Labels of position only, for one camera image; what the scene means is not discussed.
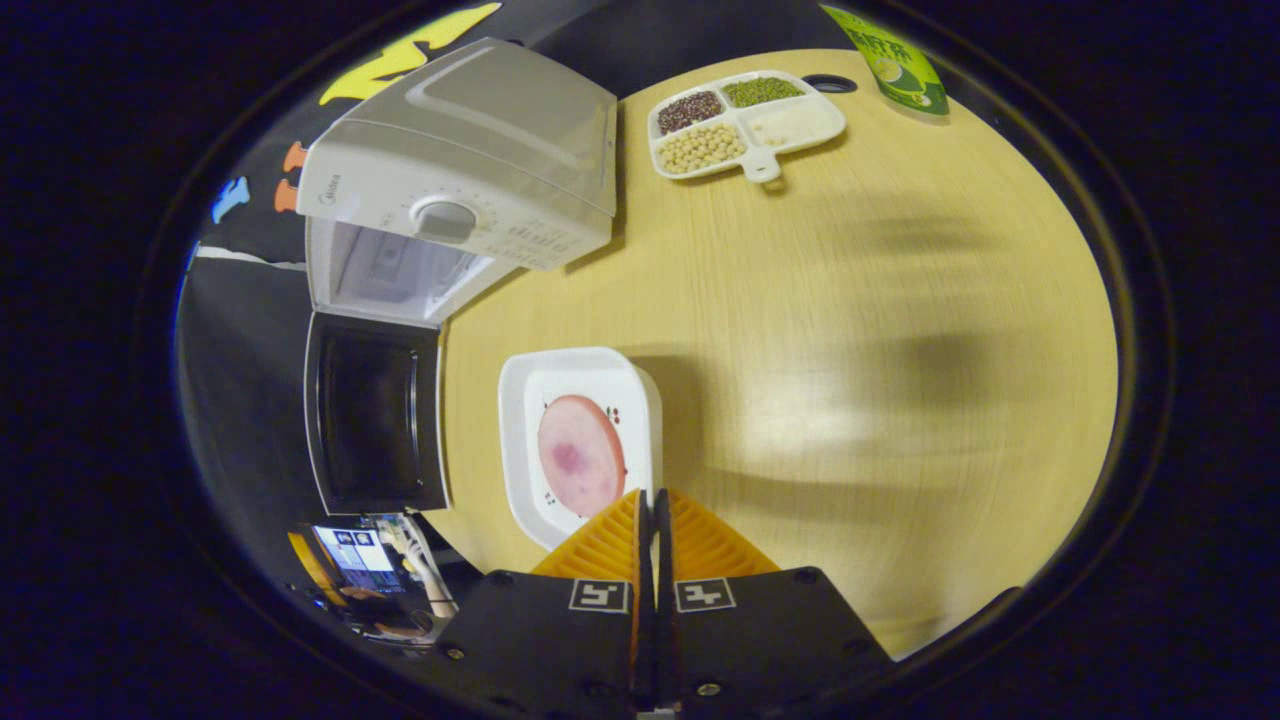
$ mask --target white plate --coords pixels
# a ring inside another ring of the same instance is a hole
[[[581,395],[608,410],[622,442],[622,493],[662,487],[662,398],[648,373],[609,347],[513,355],[498,378],[498,425],[507,502],[520,529],[553,550],[586,523],[556,501],[538,457],[538,425],[557,397]]]
[[[728,95],[723,91],[726,85],[762,77],[785,79],[796,86],[803,95],[782,100],[769,100],[768,102],[748,105],[746,108],[735,108],[733,104],[730,102]],[[724,111],[714,118],[699,120],[686,128],[681,128],[668,135],[662,135],[658,131],[659,110],[666,108],[672,101],[685,97],[686,95],[703,91],[709,91],[716,95],[721,105],[724,108]],[[774,113],[785,111],[805,113],[818,118],[818,122],[810,123],[806,132],[788,133],[785,142],[780,145],[768,145],[767,140],[769,138],[763,136],[762,132],[755,131],[753,126],[759,124],[758,120],[764,115],[773,115]],[[687,173],[668,173],[662,168],[660,150],[669,140],[685,135],[694,128],[719,123],[728,123],[737,131],[742,143],[746,145],[746,152],[739,155],[737,158],[724,160],[723,163],[716,163]],[[667,97],[662,102],[654,105],[653,110],[649,110],[649,159],[653,161],[653,169],[657,170],[659,176],[671,179],[696,178],[741,165],[746,179],[751,182],[769,182],[782,173],[782,168],[778,167],[778,154],[794,152],[796,150],[827,142],[844,132],[846,124],[845,114],[840,111],[840,108],[836,108],[831,100],[823,97],[823,95],[814,90],[813,86],[791,73],[785,73],[782,70],[756,70],[751,73],[741,73],[724,77],[714,82],[699,85],[684,92],[677,92],[676,95],[672,95],[671,97]]]

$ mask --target wooden table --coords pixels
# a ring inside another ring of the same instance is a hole
[[[764,68],[852,78],[827,96],[846,132],[781,156],[777,186],[654,173],[657,101]],[[1097,265],[1032,165],[959,102],[947,127],[895,113],[854,51],[701,68],[620,123],[613,241],[449,323],[454,507],[428,520],[481,570],[538,562],[503,488],[498,373],[604,345],[658,383],[667,487],[781,566],[820,566],[891,653],[1029,579],[1094,487],[1117,377]]]

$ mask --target pink ham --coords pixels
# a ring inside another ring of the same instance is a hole
[[[538,425],[538,456],[556,500],[590,518],[622,497],[622,442],[608,415],[589,398],[556,398]]]

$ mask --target green snack bag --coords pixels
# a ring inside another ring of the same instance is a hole
[[[827,5],[819,8],[854,41],[886,97],[909,110],[938,119],[951,113],[942,81],[923,53],[858,15]]]

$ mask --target white microwave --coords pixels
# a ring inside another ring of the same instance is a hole
[[[612,94],[485,38],[404,76],[311,145],[296,208],[314,310],[303,397],[326,512],[448,506],[443,350],[429,348],[447,318],[515,269],[550,270],[609,241],[616,132]]]

